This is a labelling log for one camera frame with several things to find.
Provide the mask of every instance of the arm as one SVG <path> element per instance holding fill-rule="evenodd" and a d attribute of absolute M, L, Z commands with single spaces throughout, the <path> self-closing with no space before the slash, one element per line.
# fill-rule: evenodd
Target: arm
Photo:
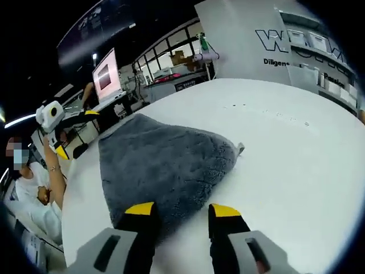
<path fill-rule="evenodd" d="M 94 88 L 93 83 L 89 83 L 89 84 L 86 85 L 86 87 L 84 89 L 84 94 L 83 94 L 82 99 L 81 99 L 82 107 L 84 106 L 85 101 L 87 100 L 87 98 L 89 98 L 90 94 L 92 93 L 93 88 Z"/>
<path fill-rule="evenodd" d="M 50 174 L 50 186 L 53 192 L 54 200 L 62 210 L 63 194 L 66 190 L 66 182 L 63 179 L 61 168 L 59 166 L 57 154 L 52 151 L 48 138 L 44 137 L 44 157 Z"/>

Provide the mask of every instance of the laptop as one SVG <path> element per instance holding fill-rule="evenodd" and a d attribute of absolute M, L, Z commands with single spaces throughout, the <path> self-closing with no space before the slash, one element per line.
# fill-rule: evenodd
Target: laptop
<path fill-rule="evenodd" d="M 92 77 L 99 100 L 99 106 L 95 108 L 105 107 L 126 94 L 121 90 L 114 49 L 94 69 Z"/>

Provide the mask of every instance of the bracelet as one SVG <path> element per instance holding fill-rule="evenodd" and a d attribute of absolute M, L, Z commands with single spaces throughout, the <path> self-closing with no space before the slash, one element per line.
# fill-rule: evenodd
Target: bracelet
<path fill-rule="evenodd" d="M 58 168 L 60 168 L 60 166 L 52 166 L 51 168 L 49 168 L 49 171 L 55 171 Z"/>

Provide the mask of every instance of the person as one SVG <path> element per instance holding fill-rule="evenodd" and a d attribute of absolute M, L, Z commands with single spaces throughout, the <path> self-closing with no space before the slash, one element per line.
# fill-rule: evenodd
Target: person
<path fill-rule="evenodd" d="M 50 188 L 48 172 L 37 162 L 29 163 L 29 149 L 19 137 L 9 139 L 6 156 L 18 200 L 34 203 L 37 201 L 38 187 Z"/>
<path fill-rule="evenodd" d="M 359 106 L 360 106 L 359 119 L 365 125 L 365 93 L 360 93 Z"/>
<path fill-rule="evenodd" d="M 84 94 L 81 99 L 81 104 L 84 110 L 90 110 L 99 104 L 94 83 L 89 82 L 86 84 L 86 87 L 84 88 Z"/>
<path fill-rule="evenodd" d="M 51 240 L 62 244 L 61 210 L 66 183 L 58 157 L 50 148 L 47 137 L 44 138 L 43 144 L 48 172 L 37 162 L 28 164 L 29 151 L 22 145 L 21 138 L 9 140 L 6 156 L 13 158 L 15 191 L 18 200 L 27 209 L 30 219 Z"/>
<path fill-rule="evenodd" d="M 28 210 L 31 220 L 56 244 L 62 244 L 62 205 L 66 182 L 57 154 L 50 148 L 47 137 L 44 137 L 43 144 L 50 185 L 38 186 L 36 198 L 39 203 L 29 204 Z"/>

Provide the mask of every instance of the face mask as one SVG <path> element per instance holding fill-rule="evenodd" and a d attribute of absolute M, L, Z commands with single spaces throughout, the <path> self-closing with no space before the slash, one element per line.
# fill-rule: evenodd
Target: face mask
<path fill-rule="evenodd" d="M 14 170 L 20 170 L 29 159 L 29 150 L 14 150 Z"/>

